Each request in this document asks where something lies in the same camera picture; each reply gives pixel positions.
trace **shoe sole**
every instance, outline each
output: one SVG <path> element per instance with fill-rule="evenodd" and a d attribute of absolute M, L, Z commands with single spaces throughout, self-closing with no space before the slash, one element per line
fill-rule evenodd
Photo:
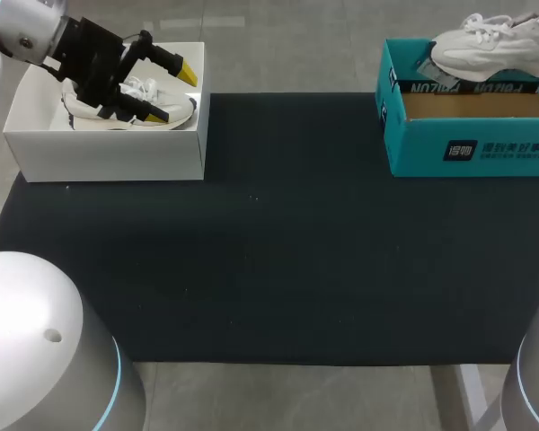
<path fill-rule="evenodd" d="M 456 78 L 464 79 L 465 81 L 472 81 L 474 83 L 482 83 L 484 81 L 487 81 L 492 76 L 494 76 L 496 73 L 501 72 L 502 70 L 507 70 L 504 68 L 495 68 L 488 71 L 481 71 L 481 72 L 471 72 L 466 70 L 458 70 L 454 69 L 452 67 L 447 67 L 440 65 L 437 61 L 433 60 L 435 65 L 439 67 L 444 72 L 450 74 L 451 76 L 454 76 Z M 521 72 L 525 72 L 527 74 L 530 74 L 531 76 L 534 76 L 536 78 L 539 78 L 539 65 L 531 64 L 527 65 L 525 67 L 514 67 L 516 70 L 520 70 Z"/>
<path fill-rule="evenodd" d="M 174 130 L 193 117 L 193 113 L 184 119 L 174 121 L 173 123 L 160 126 L 136 126 L 116 119 L 81 119 L 75 115 L 69 114 L 70 126 L 73 130 L 81 131 L 104 131 L 104 130 L 125 130 L 125 131 L 168 131 Z"/>

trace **white shoe box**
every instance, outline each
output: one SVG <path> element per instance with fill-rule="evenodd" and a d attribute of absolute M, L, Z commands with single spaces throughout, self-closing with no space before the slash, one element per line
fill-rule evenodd
<path fill-rule="evenodd" d="M 73 130 L 62 103 L 62 83 L 39 67 L 28 69 L 4 126 L 28 182 L 204 179 L 210 97 L 204 43 L 156 45 L 183 56 L 199 79 L 194 88 L 149 60 L 138 61 L 131 73 L 196 100 L 194 116 L 176 130 Z"/>

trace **gray floor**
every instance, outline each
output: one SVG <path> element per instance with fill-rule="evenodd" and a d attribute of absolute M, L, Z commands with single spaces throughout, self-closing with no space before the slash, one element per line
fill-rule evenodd
<path fill-rule="evenodd" d="M 371 92 L 385 38 L 432 37 L 470 13 L 517 14 L 529 0 L 69 0 L 122 36 L 204 40 L 214 92 Z M 0 212 L 18 167 L 2 138 L 25 66 L 0 84 Z M 140 364 L 149 431 L 439 430 L 429 367 Z M 507 368 L 481 367 L 488 400 Z M 446 398 L 439 391 L 440 398 Z M 438 400 L 441 417 L 449 410 Z M 463 418 L 453 418 L 461 424 Z M 449 426 L 444 429 L 463 429 Z"/>

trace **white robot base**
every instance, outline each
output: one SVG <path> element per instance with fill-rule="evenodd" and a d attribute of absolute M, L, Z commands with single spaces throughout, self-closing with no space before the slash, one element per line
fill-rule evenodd
<path fill-rule="evenodd" d="M 74 283 L 0 253 L 0 430 L 141 431 L 142 382 Z"/>

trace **white sneaker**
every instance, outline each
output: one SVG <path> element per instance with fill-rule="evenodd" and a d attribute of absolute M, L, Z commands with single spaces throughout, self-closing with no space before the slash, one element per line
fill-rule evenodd
<path fill-rule="evenodd" d="M 169 94 L 157 88 L 157 82 L 148 79 L 145 83 L 130 76 L 120 84 L 121 92 L 141 101 L 149 101 L 169 114 L 167 124 L 141 121 L 118 106 L 98 107 L 82 103 L 76 98 L 74 83 L 66 79 L 62 85 L 62 102 L 70 114 L 70 125 L 74 130 L 173 130 L 188 121 L 197 103 L 186 94 Z"/>
<path fill-rule="evenodd" d="M 483 20 L 469 16 L 460 30 L 433 39 L 434 63 L 450 75 L 482 82 L 505 69 L 518 69 L 539 78 L 539 15 L 512 20 L 501 15 Z"/>

